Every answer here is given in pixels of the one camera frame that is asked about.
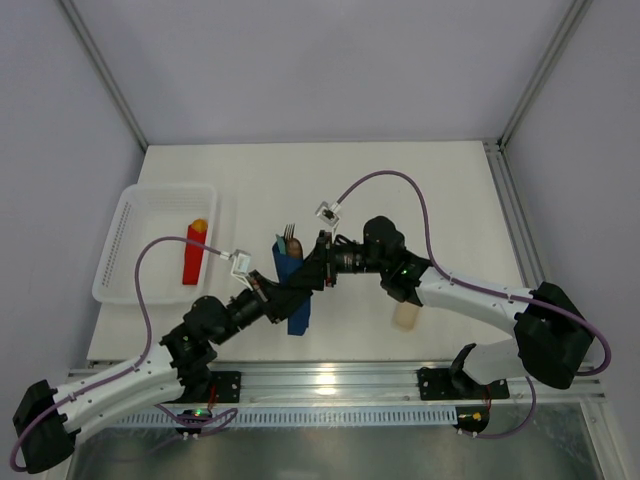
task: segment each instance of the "blue napkin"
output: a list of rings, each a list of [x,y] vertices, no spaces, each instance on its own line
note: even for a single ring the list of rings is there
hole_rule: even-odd
[[[302,258],[292,258],[280,253],[277,243],[273,244],[271,252],[273,253],[273,261],[276,264],[276,273],[280,283],[286,283],[289,275],[300,268],[304,262]],[[311,317],[311,298],[289,317],[287,320],[287,334],[298,337],[304,335],[304,332],[309,328],[309,317]]]

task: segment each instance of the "gray wall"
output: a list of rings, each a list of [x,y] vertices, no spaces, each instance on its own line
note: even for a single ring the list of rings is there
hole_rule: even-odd
[[[0,15],[0,478],[25,388],[63,380],[93,332],[91,282],[142,152],[51,0]]]
[[[152,144],[496,137],[570,0],[76,0]]]
[[[640,458],[640,3],[594,2],[508,151],[554,279],[613,348]]]

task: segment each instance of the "tabletop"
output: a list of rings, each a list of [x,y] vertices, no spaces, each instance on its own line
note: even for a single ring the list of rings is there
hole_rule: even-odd
[[[515,256],[481,142],[384,142],[152,146],[138,183],[208,183],[218,192],[212,245],[252,255],[252,269],[275,279],[274,234],[296,224],[305,253],[326,229],[314,213],[333,203],[360,177],[400,170],[423,191],[434,255],[446,267],[488,281],[521,286]],[[378,177],[358,187],[342,206],[338,233],[362,240],[364,223],[390,218],[407,248],[426,257],[420,205],[400,178]],[[244,287],[229,262],[210,257],[205,292],[223,302]],[[287,335],[285,323],[266,317],[215,347],[229,361],[450,360],[472,342],[493,343],[506,334],[459,314],[422,308],[416,327],[392,326],[395,301],[377,275],[341,275],[337,286],[311,299],[310,327]],[[154,340],[179,324],[188,304],[150,307]],[[144,346],[138,306],[103,304],[89,360],[122,360]]]

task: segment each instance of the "white plastic bin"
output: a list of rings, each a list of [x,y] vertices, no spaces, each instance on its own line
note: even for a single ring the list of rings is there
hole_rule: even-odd
[[[133,281],[136,260],[152,240],[185,237],[191,223],[208,222],[206,244],[215,228],[216,191],[210,185],[131,185],[120,196],[93,282],[93,296],[103,303],[138,302]],[[208,252],[204,252],[197,285],[183,285],[185,244],[162,242],[146,255],[140,270],[145,303],[192,302],[202,294]]]

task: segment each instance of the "gray floor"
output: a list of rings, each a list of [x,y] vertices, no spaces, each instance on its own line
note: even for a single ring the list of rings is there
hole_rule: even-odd
[[[514,426],[522,407],[492,410],[489,431]],[[110,429],[83,446],[74,480],[602,479],[577,405],[541,406],[506,440],[472,440],[453,427],[229,430],[172,442],[165,429]],[[115,457],[141,459],[117,462]]]

